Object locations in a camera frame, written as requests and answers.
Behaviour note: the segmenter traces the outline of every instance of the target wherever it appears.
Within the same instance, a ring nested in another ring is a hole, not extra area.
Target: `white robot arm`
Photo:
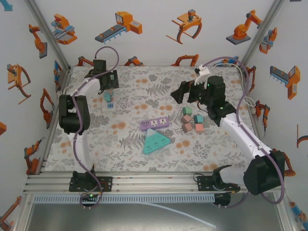
[[[244,185],[251,194],[257,195],[280,186],[281,178],[278,171],[282,176],[284,175],[283,153],[270,149],[255,136],[240,117],[239,120],[237,119],[236,109],[226,101],[226,85],[222,77],[210,76],[207,79],[206,89],[204,85],[204,80],[198,84],[194,84],[194,80],[184,81],[181,82],[178,90],[171,93],[171,96],[180,104],[183,101],[183,95],[189,92],[187,102],[199,101],[205,104],[210,119],[228,132],[250,161],[247,168],[228,165],[215,169],[213,171],[214,187],[222,190],[228,183]],[[277,168],[268,156],[273,159]]]
[[[115,89],[119,87],[118,77],[116,70],[109,72],[99,78],[91,77],[103,73],[107,69],[107,61],[105,60],[93,60],[94,67],[89,71],[89,74],[85,76],[82,84],[83,86],[80,91],[75,90],[70,95],[61,95],[59,98],[59,124],[60,127],[64,129],[67,133],[70,142],[73,146],[75,133],[80,128],[79,118],[76,112],[71,112],[74,104],[72,101],[72,96],[74,95],[78,108],[82,117],[83,129],[77,134],[76,137],[76,150],[77,157],[81,164],[86,169],[93,168],[93,162],[89,154],[87,129],[90,126],[90,113],[88,109],[87,97],[90,97],[93,93],[101,94],[104,90]],[[86,170],[80,166],[75,158],[74,172],[78,174],[85,174]]]
[[[100,90],[100,81],[95,78],[88,82],[89,79],[86,78],[83,80],[82,84],[85,84],[85,87],[77,93],[76,96],[85,96],[89,97],[90,95],[93,94],[93,92],[99,92]],[[73,142],[74,142],[74,133],[69,133],[67,136],[69,138],[69,141],[71,142],[71,146],[73,147]],[[76,150],[78,150],[78,158],[81,161],[81,163],[87,168],[87,169],[92,169],[93,167],[93,161],[90,158],[90,153],[89,153],[89,145],[88,145],[88,131],[84,130],[82,134],[77,135],[77,140],[76,140]],[[74,171],[78,173],[86,173],[85,169],[83,169],[80,164],[77,163],[77,160],[74,159],[75,165],[74,165]]]

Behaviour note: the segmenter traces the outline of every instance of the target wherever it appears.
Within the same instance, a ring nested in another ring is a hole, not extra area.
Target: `aluminum frame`
[[[60,58],[60,63],[63,67],[69,70],[69,65],[64,57],[58,44],[55,42],[51,31],[49,30],[39,8],[35,4],[34,0],[25,0],[35,19],[37,20],[42,31],[45,32],[48,42],[54,49],[56,55]],[[275,0],[270,8],[263,24],[258,31],[257,35],[253,39],[251,46],[246,52],[243,63],[247,64],[254,52],[257,50],[259,43],[262,41],[264,34],[268,30],[271,22],[278,13],[279,9],[283,5],[285,0]],[[65,75],[64,88],[70,79],[69,73]],[[72,194],[68,191],[68,186],[71,178],[71,172],[45,172],[45,164],[48,158],[48,154],[51,147],[51,142],[54,136],[55,129],[58,121],[58,108],[55,111],[56,115],[51,122],[51,130],[48,137],[47,145],[44,153],[40,157],[40,163],[37,169],[37,175],[30,175],[27,179],[25,189],[23,192],[22,204],[20,211],[15,213],[15,224],[12,227],[12,231],[27,230],[29,221],[32,218],[34,198],[36,194]],[[263,140],[260,136],[260,131],[256,123],[256,116],[252,115],[249,111],[252,125],[255,134]],[[112,176],[113,189],[111,192],[105,192],[104,194],[162,194],[162,193],[212,193],[212,192],[199,192],[197,183],[193,180],[194,172],[164,172],[164,173],[149,173],[149,172],[98,172],[98,176]],[[204,175],[211,175],[212,172],[205,172]],[[242,188],[239,193],[246,193],[247,189]],[[270,190],[274,194],[275,199],[278,199],[280,195],[280,188]],[[277,205],[277,210],[281,219],[282,228],[284,230],[296,230],[295,224],[291,217],[290,210],[288,209],[287,197]]]

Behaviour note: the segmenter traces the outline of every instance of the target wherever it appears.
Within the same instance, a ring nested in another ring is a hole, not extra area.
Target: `white cable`
[[[241,77],[240,77],[240,81],[241,81],[241,83],[242,83],[243,86],[244,86],[244,77],[243,77],[243,73],[241,72],[241,69],[239,68],[238,65],[235,65],[235,64],[228,64],[228,63],[225,63],[225,64],[218,64],[218,65],[230,65],[230,66],[235,66],[235,67],[239,70],[239,72],[240,72],[240,76],[241,76]],[[215,66],[214,66],[214,68],[213,68],[213,75],[215,75],[215,67],[218,66],[218,65],[215,65]],[[250,106],[250,107],[255,107],[255,106],[256,106],[255,101],[254,101],[252,98],[248,97],[248,96],[245,96],[245,97],[244,97],[244,102],[245,102],[248,106]]]
[[[183,103],[181,103],[181,104],[179,105],[178,111],[177,111],[177,113],[175,114],[175,117],[173,118],[173,120],[170,121],[170,123],[172,123],[173,121],[175,121],[176,118],[178,117],[178,114],[179,114],[179,112],[180,112],[180,109],[181,109],[181,107],[182,107],[182,104],[183,104]]]
[[[65,91],[66,91],[68,88],[70,88],[70,87],[75,83],[75,81],[76,81],[77,79],[78,79],[78,78],[75,78],[75,79],[73,80],[73,82],[72,82],[70,85],[68,85],[66,88],[64,88],[63,93],[65,93]]]
[[[150,205],[150,206],[155,206],[155,207],[158,207],[158,208],[163,208],[163,209],[166,209],[166,210],[169,210],[169,211],[178,213],[178,214],[182,214],[182,215],[187,216],[187,217],[189,217],[189,218],[192,218],[192,219],[194,219],[194,220],[197,220],[197,221],[199,221],[199,222],[201,222],[201,223],[203,223],[203,224],[205,224],[205,225],[208,225],[208,226],[210,226],[210,227],[212,227],[212,228],[214,228],[214,229],[216,228],[216,226],[215,226],[215,225],[212,225],[211,223],[208,223],[208,222],[206,222],[206,221],[204,221],[204,220],[201,220],[201,219],[196,218],[196,217],[194,217],[194,216],[192,216],[192,215],[189,215],[189,214],[187,214],[187,213],[184,213],[184,212],[181,212],[181,211],[172,209],[172,208],[168,208],[168,207],[165,207],[165,206],[162,206],[162,205],[157,205],[157,204],[152,204],[152,203],[145,203],[145,202],[138,202],[137,204],[141,204],[141,205]]]

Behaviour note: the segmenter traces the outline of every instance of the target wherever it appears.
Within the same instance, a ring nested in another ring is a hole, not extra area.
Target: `metal floor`
[[[241,193],[232,195],[236,203]],[[216,226],[216,229],[189,217],[137,204],[99,205],[92,211],[80,205],[35,204],[29,231],[260,231],[282,230],[277,207],[261,196],[250,195],[245,203],[232,209],[220,209],[212,203],[161,204]]]

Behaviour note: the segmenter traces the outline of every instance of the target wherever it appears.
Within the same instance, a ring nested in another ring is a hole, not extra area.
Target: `pink block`
[[[196,132],[204,132],[203,124],[195,124],[196,125]]]
[[[181,121],[184,123],[184,124],[188,124],[189,122],[191,122],[192,118],[189,116],[189,115],[185,115],[182,117]]]
[[[189,132],[192,130],[192,125],[191,124],[183,124],[182,125],[182,129],[183,131],[186,133],[186,132]]]

